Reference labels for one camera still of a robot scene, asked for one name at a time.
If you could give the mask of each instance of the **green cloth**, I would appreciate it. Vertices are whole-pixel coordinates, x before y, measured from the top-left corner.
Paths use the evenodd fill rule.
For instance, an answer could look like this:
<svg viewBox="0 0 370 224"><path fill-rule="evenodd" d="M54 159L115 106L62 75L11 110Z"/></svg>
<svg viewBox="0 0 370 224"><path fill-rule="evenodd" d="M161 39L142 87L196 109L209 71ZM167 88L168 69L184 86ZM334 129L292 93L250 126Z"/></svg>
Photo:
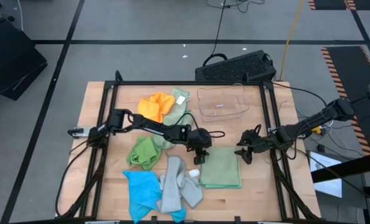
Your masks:
<svg viewBox="0 0 370 224"><path fill-rule="evenodd" d="M142 169L150 170L160 155L161 149L153 144L151 137L139 136L126 161L128 165L141 165Z"/></svg>
<svg viewBox="0 0 370 224"><path fill-rule="evenodd" d="M206 162L201 166L200 183L206 189L241 188L239 156L234 147L213 147L206 150Z"/></svg>
<svg viewBox="0 0 370 224"><path fill-rule="evenodd" d="M178 119L185 113L187 100L189 99L190 93L179 88L173 88L173 90L171 91L171 95L175 97L175 101L177 101L180 96L185 97L186 100L184 100L181 105L175 102L175 104L171 107L170 112L166 114L163 118L163 124L165 125L175 124L178 121ZM193 123L192 117L190 117L189 115L185 115L178 124L192 125L192 123ZM158 134L153 135L153 142L157 145L157 147L161 149L171 149L172 147L174 147L174 144L167 142L163 137L161 137Z"/></svg>

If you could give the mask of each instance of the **yellow cloth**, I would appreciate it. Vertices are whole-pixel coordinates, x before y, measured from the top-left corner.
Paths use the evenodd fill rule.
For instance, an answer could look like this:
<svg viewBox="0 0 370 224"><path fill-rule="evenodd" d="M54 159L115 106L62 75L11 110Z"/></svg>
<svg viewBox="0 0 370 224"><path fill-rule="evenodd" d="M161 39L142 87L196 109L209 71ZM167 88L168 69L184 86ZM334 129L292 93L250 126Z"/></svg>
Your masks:
<svg viewBox="0 0 370 224"><path fill-rule="evenodd" d="M174 96L165 93L155 93L149 99L141 99L138 105L138 113L145 118L162 123L163 115L168 114L174 104Z"/></svg>

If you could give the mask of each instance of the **wooden tabletop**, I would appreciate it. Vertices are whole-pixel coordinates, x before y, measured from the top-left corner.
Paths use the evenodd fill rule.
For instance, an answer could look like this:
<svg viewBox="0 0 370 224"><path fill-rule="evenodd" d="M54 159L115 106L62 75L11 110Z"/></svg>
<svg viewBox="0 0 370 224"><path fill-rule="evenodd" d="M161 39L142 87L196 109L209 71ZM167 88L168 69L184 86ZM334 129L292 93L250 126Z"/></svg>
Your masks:
<svg viewBox="0 0 370 224"><path fill-rule="evenodd" d="M96 126L103 84L103 82L88 83L78 126ZM250 108L243 113L241 118L236 119L209 123L202 121L196 92L201 87L214 88L218 86L123 85L118 87L116 108L126 108L136 113L141 98L148 98L153 93L161 91L170 94L174 87L191 93L187 109L192 110L200 127L210 131L222 130L226 133L224 138L213 139L213 147L235 146L246 129L253 129L258 124L262 125L260 135L267 135L260 90L257 86L244 86L245 99L249 103ZM272 127L275 127L268 91L266 91L266 96L271 124ZM275 96L282 125L298 122L290 89L275 86ZM141 130L134 130L126 134L117 134L110 137L97 215L99 220L131 220L128 213L128 181L122 172L124 170L140 170L140 167L128 166L125 161L139 135L148 136L151 134ZM75 139L73 146L84 140L82 138ZM297 148L302 151L305 150L303 141L298 141ZM80 151L81 148L74 151L70 155L69 160L75 157ZM90 152L91 150L89 149L80 156L67 172L59 201L59 210L61 213L69 209L84 187ZM164 152L167 152L169 155L181 156L186 163L187 170L200 168L193 164L194 152L186 152L185 146L176 145L172 149L163 150L161 158L153 166L152 171L157 176L166 173L167 157ZM292 156L294 151L289 150L288 153ZM294 189L311 211L315 215L320 216L307 158L305 155L298 153L297 158L289 161L289 164ZM251 165L247 165L243 160L240 160L240 168L242 176L241 189L204 189L204 200L195 209L191 209L185 202L183 203L187 208L186 220L233 221L235 216L240 216L242 221L280 221L277 191L269 152L253 154L253 163ZM287 214L288 217L291 217L288 195L284 188L283 192L287 203ZM94 193L92 192L88 199L87 215L91 213L90 205L92 204L93 196ZM158 220L172 220L170 215L161 214L157 211L150 212L144 220L150 220L151 216L157 216Z"/></svg>

